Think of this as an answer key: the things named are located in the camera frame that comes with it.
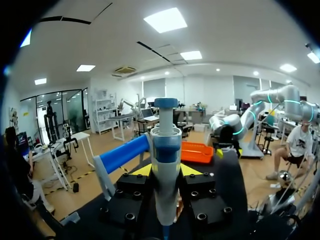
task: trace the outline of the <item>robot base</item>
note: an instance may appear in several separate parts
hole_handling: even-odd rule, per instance
[[[243,158],[260,158],[262,159],[265,155],[257,146],[256,143],[250,144],[251,142],[240,142],[240,148],[242,148],[241,157]]]

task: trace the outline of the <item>man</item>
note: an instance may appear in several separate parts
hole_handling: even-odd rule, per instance
[[[30,179],[33,174],[32,152],[29,152],[28,163],[16,148],[17,136],[14,127],[8,127],[5,130],[5,140],[7,166],[16,190],[20,195],[26,195],[30,199],[30,203],[36,203],[41,199],[45,208],[52,213],[55,208],[46,200],[41,184]]]
[[[309,131],[310,122],[302,121],[302,125],[296,126],[289,134],[286,145],[279,148],[274,154],[274,172],[266,176],[267,180],[277,180],[279,174],[280,160],[283,158],[300,169],[297,178],[303,176],[308,169],[308,165],[313,160],[312,145],[313,139]]]

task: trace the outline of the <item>white shelving unit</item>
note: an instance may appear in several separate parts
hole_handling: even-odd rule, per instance
[[[97,132],[101,135],[102,132],[110,130],[113,126],[117,126],[115,121],[110,121],[109,118],[117,116],[117,98],[116,94],[109,94],[109,98],[97,99],[94,104],[94,123]]]

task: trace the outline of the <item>white t-shirt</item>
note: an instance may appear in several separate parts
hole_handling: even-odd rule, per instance
[[[294,157],[302,155],[312,156],[313,139],[308,129],[307,132],[302,131],[301,126],[296,126],[289,134],[287,140],[289,143],[291,154]]]

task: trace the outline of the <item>air conditioner vent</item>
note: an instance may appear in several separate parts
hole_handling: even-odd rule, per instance
[[[112,77],[114,77],[114,78],[117,78],[117,79],[120,79],[120,78],[122,78],[123,76],[121,76],[121,75],[119,75],[119,74],[111,74],[111,76]]]
[[[123,66],[123,67],[119,67],[116,70],[114,70],[113,72],[115,74],[132,74],[136,71],[136,69],[134,67],[131,66]]]

